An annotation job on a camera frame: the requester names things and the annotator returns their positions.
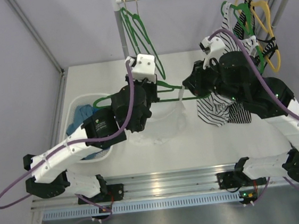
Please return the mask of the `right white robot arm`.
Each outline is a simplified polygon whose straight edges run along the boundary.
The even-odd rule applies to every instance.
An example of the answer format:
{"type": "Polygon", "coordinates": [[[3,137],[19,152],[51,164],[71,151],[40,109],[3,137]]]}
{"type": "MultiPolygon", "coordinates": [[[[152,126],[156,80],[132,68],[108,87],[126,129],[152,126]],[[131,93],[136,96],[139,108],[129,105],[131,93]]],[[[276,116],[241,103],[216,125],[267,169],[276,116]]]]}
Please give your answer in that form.
{"type": "Polygon", "coordinates": [[[277,128],[291,145],[276,156],[239,159],[235,181],[246,186],[260,177],[289,177],[299,183],[299,102],[294,93],[276,77],[263,78],[246,52],[228,52],[210,61],[196,61],[182,84],[195,96],[213,93],[241,103],[277,128]]]}

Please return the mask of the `white tank top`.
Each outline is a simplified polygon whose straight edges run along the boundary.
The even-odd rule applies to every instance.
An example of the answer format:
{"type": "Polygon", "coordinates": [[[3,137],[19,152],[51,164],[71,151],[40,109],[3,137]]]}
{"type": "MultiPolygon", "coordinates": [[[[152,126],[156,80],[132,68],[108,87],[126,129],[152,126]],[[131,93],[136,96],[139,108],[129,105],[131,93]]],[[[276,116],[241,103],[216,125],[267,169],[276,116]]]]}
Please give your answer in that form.
{"type": "Polygon", "coordinates": [[[185,88],[181,87],[174,101],[153,103],[152,116],[145,129],[131,133],[128,141],[138,146],[161,145],[180,134],[187,125],[187,114],[182,102],[185,88]]]}

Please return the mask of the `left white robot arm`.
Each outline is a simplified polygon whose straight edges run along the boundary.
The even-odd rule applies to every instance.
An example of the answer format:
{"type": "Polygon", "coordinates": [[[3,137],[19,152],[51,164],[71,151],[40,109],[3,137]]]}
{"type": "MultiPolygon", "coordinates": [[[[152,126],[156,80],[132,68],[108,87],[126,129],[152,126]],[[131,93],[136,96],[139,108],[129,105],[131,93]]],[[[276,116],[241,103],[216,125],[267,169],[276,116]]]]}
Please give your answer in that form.
{"type": "Polygon", "coordinates": [[[41,155],[26,155],[24,167],[27,193],[48,199],[65,192],[103,201],[107,197],[104,178],[84,176],[69,168],[91,154],[104,152],[126,141],[126,131],[141,132],[152,116],[151,104],[158,102],[157,76],[133,74],[128,84],[111,95],[111,105],[87,117],[64,141],[41,155]]]}

